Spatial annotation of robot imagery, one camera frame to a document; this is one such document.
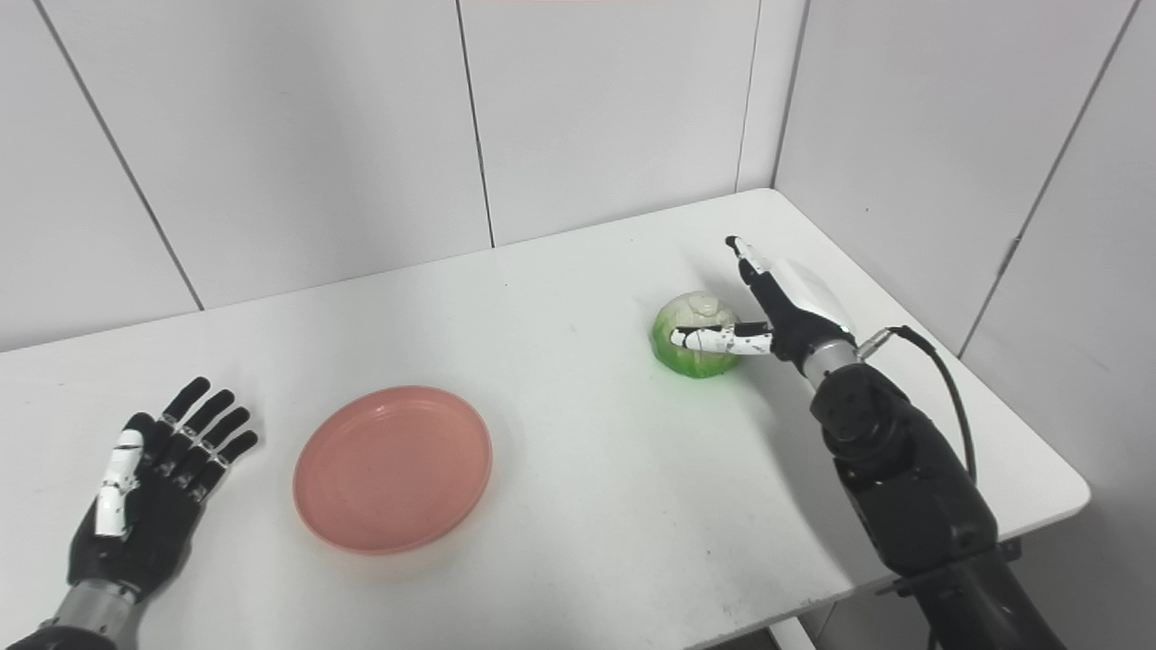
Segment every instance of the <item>robotic hand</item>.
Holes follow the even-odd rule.
[[[670,342],[729,354],[773,354],[815,389],[810,413],[835,457],[835,473],[883,563],[914,596],[946,650],[1062,650],[998,547],[995,517],[935,424],[882,372],[865,363],[891,333],[928,353],[909,327],[855,347],[822,281],[779,263],[764,269],[742,239],[727,237],[739,274],[769,323],[680,327]],[[962,402],[956,401],[966,431]],[[965,455],[971,465],[970,444]]]
[[[205,498],[229,466],[257,444],[247,430],[221,448],[249,420],[221,391],[184,424],[180,420],[209,390],[193,379],[161,419],[138,413],[120,433],[104,482],[73,537],[72,585],[55,616],[8,650],[114,650],[133,605],[169,582],[188,554]]]

